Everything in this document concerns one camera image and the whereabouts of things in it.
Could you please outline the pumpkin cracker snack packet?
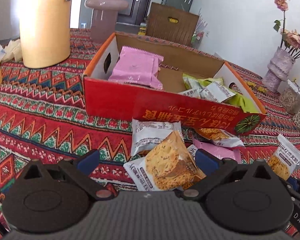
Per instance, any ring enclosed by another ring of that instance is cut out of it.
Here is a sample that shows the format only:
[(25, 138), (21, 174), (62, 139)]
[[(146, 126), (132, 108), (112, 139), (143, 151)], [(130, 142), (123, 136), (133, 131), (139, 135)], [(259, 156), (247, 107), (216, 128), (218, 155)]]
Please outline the pumpkin cracker snack packet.
[(141, 171), (154, 191), (187, 189), (206, 177), (195, 164), (178, 131), (171, 132), (145, 156)]

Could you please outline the green white snack packet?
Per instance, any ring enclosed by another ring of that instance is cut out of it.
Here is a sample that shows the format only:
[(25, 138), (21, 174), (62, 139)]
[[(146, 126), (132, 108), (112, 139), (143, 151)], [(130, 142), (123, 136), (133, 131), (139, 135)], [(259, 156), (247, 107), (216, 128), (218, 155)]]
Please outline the green white snack packet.
[(208, 100), (217, 103), (226, 103), (232, 106), (240, 107), (245, 113), (258, 113), (258, 109), (253, 102), (224, 85), (223, 78), (197, 79), (188, 74), (183, 74), (183, 82), (186, 90), (179, 94)]

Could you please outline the cracker packet near box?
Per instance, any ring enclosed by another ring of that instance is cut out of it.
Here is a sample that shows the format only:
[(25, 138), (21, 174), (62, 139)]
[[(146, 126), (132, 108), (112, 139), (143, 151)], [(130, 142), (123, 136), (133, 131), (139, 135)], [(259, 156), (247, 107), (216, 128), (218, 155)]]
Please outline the cracker packet near box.
[(243, 141), (231, 133), (217, 128), (200, 128), (196, 130), (197, 134), (216, 146), (226, 148), (244, 147)]

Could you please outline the white cracker snack packet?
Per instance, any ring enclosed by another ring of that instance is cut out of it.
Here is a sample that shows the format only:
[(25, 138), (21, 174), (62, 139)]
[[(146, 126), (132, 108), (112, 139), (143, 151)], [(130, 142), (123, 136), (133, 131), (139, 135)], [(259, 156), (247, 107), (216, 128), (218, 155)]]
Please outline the white cracker snack packet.
[(125, 163), (123, 167), (139, 191), (154, 191), (154, 186), (142, 167), (144, 160), (145, 157), (138, 158)]

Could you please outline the cracker packet right side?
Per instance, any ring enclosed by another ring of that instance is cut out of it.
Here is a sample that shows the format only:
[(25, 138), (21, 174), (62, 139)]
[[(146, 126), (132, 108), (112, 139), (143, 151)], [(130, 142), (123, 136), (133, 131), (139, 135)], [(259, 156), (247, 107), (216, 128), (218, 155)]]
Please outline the cracker packet right side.
[(300, 150), (283, 135), (277, 136), (279, 146), (267, 161), (272, 171), (283, 180), (288, 180), (292, 173), (300, 168)]

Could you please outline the patterned red tablecloth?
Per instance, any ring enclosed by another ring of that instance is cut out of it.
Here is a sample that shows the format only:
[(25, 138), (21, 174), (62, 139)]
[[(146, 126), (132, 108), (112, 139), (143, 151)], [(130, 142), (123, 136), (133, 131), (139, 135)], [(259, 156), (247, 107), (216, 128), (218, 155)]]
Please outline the patterned red tablecloth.
[[(11, 184), (5, 239), (288, 239), (293, 202), (263, 159), (266, 147), (200, 200), (177, 189), (139, 191), (123, 168), (132, 120), (87, 114), (87, 66), (1, 69), (0, 187)], [(90, 150), (100, 161), (89, 178), (113, 199), (91, 200), (59, 170), (59, 161)]]

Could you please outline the white grey snack packet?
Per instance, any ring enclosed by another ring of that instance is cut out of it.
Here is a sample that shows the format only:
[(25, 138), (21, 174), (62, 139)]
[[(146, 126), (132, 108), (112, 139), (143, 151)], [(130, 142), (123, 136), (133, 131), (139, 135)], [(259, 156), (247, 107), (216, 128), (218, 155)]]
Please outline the white grey snack packet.
[(178, 131), (183, 138), (180, 122), (139, 121), (133, 119), (130, 155), (133, 157), (142, 152), (149, 152), (174, 131)]

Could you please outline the white snack packet in box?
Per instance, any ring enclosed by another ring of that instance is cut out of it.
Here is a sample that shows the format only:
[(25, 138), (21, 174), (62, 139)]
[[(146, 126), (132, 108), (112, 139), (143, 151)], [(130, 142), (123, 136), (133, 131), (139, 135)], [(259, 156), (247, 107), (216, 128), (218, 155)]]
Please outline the white snack packet in box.
[(199, 94), (202, 99), (217, 103), (223, 103), (236, 95), (236, 93), (217, 82), (210, 83), (201, 89)]

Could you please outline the fallen yellow petals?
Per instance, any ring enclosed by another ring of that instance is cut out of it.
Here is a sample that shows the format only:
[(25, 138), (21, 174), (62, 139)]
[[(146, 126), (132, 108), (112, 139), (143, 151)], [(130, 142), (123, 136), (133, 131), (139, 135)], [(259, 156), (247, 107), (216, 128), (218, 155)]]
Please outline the fallen yellow petals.
[(249, 88), (254, 93), (263, 94), (263, 95), (268, 94), (268, 90), (266, 88), (264, 88), (263, 86), (259, 85), (259, 84), (256, 84), (256, 83), (251, 82), (251, 81), (246, 81), (245, 83), (249, 86)]

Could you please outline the red cardboard pumpkin box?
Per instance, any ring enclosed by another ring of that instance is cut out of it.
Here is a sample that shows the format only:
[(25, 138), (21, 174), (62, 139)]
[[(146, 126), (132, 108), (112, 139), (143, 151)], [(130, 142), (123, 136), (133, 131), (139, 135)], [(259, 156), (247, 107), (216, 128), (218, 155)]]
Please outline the red cardboard pumpkin box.
[[(158, 75), (162, 90), (109, 81), (125, 46), (164, 57)], [(227, 103), (183, 95), (183, 74), (198, 79), (222, 78), (226, 86), (236, 85), (254, 110), (245, 112)], [(220, 128), (234, 135), (247, 135), (266, 117), (264, 106), (230, 63), (149, 36), (111, 34), (84, 71), (83, 90), (87, 114), (104, 118), (180, 122), (190, 128)]]

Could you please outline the pink snack packet stack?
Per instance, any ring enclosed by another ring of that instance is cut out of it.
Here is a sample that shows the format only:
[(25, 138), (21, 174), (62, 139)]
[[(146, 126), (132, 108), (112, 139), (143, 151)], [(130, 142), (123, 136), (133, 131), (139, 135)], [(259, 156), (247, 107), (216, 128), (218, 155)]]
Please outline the pink snack packet stack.
[(123, 46), (120, 58), (108, 80), (163, 90), (163, 84), (158, 79), (159, 64), (163, 60), (161, 55)]

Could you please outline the textured lilac vase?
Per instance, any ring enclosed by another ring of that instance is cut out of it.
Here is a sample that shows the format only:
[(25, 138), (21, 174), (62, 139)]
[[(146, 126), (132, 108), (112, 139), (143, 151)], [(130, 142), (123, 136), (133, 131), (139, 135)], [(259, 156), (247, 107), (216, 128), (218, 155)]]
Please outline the textured lilac vase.
[(293, 68), (294, 63), (294, 57), (278, 47), (267, 65), (268, 71), (263, 77), (262, 83), (271, 92), (276, 93), (280, 83), (288, 80), (289, 72)]

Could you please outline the crumpled tissue paper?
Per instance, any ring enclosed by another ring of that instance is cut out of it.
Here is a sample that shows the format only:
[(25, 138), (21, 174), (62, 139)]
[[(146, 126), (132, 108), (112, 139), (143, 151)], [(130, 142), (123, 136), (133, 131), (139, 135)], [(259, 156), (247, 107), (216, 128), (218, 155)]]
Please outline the crumpled tissue paper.
[(22, 49), (21, 49), (21, 41), (18, 40), (10, 40), (8, 45), (3, 48), (0, 45), (0, 63), (8, 62), (11, 60), (15, 60), (15, 62), (20, 62), (23, 59)]

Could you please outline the yellow thermos jug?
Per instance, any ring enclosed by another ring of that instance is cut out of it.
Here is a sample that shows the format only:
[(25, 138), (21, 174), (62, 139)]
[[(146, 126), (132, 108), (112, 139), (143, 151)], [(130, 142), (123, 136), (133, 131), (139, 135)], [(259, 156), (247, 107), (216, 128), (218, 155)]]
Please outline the yellow thermos jug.
[(71, 0), (18, 0), (23, 63), (38, 69), (70, 55)]

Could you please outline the dark brown door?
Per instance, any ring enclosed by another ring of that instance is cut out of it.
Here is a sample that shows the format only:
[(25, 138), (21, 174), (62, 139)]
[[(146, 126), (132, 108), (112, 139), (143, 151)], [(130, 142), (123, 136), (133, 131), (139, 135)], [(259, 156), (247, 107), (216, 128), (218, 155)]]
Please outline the dark brown door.
[(144, 22), (150, 0), (125, 0), (128, 8), (118, 12), (117, 22), (128, 25), (140, 25)]

